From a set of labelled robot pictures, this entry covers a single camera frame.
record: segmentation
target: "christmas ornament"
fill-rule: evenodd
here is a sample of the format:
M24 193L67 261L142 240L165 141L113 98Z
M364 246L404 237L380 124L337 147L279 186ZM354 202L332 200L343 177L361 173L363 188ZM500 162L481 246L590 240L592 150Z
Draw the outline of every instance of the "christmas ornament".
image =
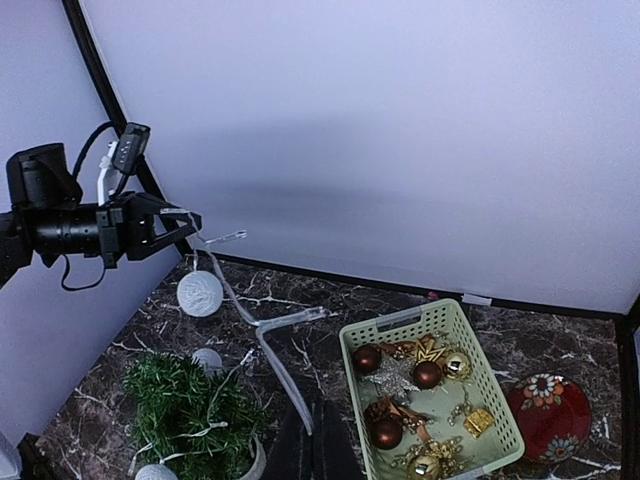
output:
M210 272L196 270L178 283L178 304L192 317L207 317L222 305L224 297L220 280Z
M418 435L423 442L431 439L426 426L433 425L433 420L424 414L414 412L410 408L396 405L389 397L372 403L364 411L367 425L373 425L381 419L389 417L400 422L404 429Z
M442 369L435 362L420 362L413 367L411 375L413 377L413 383L420 388L420 390L428 390L440 383L440 380L442 380Z
M164 465L145 465L138 471L135 480L178 480L178 477Z
M391 466L406 466L409 480L453 477L462 472L470 460L459 458L461 441L461 437L455 437L445 442L429 440L421 445L412 445L405 454L396 456Z
M193 352L191 358L204 368L207 377L214 377L223 371L222 357L215 350L201 348Z
M413 359L395 360L388 355L382 355L382 362L375 373L363 377L375 383L381 394L393 397L403 405L408 405L409 397L406 391L418 391L419 388L409 380L409 373L413 367Z
M419 455L407 466L408 480L438 480L442 478L442 467L438 457L432 454Z
M351 355L353 368L362 374L375 372L382 362L380 350L371 346L363 345Z
M445 357L443 370L449 380L463 382L471 376L471 360L462 352L450 353Z
M381 343L380 348L396 360L414 358L416 362L437 361L445 352L445 348L434 349L436 337L425 335L415 342Z
M402 441L402 425L392 417L383 418L371 425L369 438L380 450L391 450Z
M464 428L473 438L479 438L495 421L496 419L487 410L478 408L471 412L464 421Z
M471 405L467 400L465 400L464 403L460 403L456 405L454 409L451 410L451 416L447 419L447 422L449 422L449 425L451 427L455 427L456 418L458 418L462 414L470 415L472 411L473 411L473 405Z

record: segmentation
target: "brown bauble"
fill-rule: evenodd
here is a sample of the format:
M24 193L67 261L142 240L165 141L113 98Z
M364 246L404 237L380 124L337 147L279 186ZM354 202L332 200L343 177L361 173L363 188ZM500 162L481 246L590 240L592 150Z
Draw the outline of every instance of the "brown bauble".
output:
M420 362L413 367L413 384L420 390L435 387L442 380L442 368L436 362Z
M374 423L369 429L371 443L380 450L391 450L402 441L402 425L387 417Z
M382 354L380 350L371 346L364 345L353 352L351 355L353 368L362 374L375 372L382 362Z

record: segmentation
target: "white wire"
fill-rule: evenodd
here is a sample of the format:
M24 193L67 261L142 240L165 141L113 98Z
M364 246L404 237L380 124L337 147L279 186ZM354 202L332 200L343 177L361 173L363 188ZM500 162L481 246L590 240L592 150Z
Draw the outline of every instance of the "white wire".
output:
M312 435L313 434L313 418L311 417L311 412L309 411L309 407L307 407L307 404L304 401L304 398L302 397L302 394L300 393L298 386L296 385L295 381L287 371L286 367L283 365L283 363L280 361L276 353L273 351L273 349L269 346L269 344L265 340L264 334L276 328L285 327L288 325L294 325L296 323L301 323L301 322L309 322L312 320L317 320L319 318L324 318L327 316L327 311L323 307L315 307L315 308L306 309L306 310L303 310L302 312L294 313L291 315L285 315L283 317L276 317L269 320L256 320L256 318L253 315L251 315L251 313L249 313L247 309L244 308L238 301L238 298L236 297L233 287L227 282L226 278L224 277L224 273L222 272L222 268L220 268L220 263L218 262L218 259L210 250L211 245L214 245L216 243L224 243L226 241L235 240L236 238L246 237L246 231L240 230L239 232L236 232L231 235L225 235L224 237L220 237L218 239L207 240L201 235L200 229L197 228L197 223L193 218L193 214L190 211L185 209L175 209L175 210L176 211L179 210L180 211L179 213L186 213L188 215L191 221L191 225L196 230L195 232L196 238L200 241L200 243L204 247L205 253L211 259L211 263L213 264L213 271L216 277L218 277L218 280L220 280L220 283L222 283L222 287L224 288L225 292L227 293L227 296L231 300L231 303L233 303L234 307L236 308L236 310L238 311L242 319L245 322L247 322L249 325L256 327L256 332L255 332L256 338L258 339L258 342L262 347L262 351L264 352L265 356L267 357L267 360L271 364L271 368L273 368L273 371L278 377L278 380L280 380L280 383L282 384L285 391L287 392L287 395L291 399L291 403L293 403L293 406L298 411L298 414L300 415L300 418L304 423L305 429L307 430L307 434Z

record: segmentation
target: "small star ornament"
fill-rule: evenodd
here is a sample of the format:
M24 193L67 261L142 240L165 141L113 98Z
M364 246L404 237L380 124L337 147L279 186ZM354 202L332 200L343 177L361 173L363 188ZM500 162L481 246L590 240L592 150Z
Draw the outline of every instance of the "small star ornament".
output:
M396 360L385 354L382 356L380 368L375 373L362 378L375 383L381 395L393 397L400 404L408 405L411 402L407 392L420 390L411 383L411 369L414 365L414 358Z

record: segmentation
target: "white light ball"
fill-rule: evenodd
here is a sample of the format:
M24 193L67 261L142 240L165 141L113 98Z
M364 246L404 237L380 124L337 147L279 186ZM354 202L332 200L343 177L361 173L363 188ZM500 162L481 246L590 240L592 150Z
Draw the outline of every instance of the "white light ball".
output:
M204 368L207 377L213 377L222 372L222 357L220 357L220 354L215 350L201 348L193 352L191 358Z
M178 477L164 465L145 465L138 471L135 480L178 480Z
M222 285L213 273L196 270L178 283L178 304L192 317L207 317L222 305Z

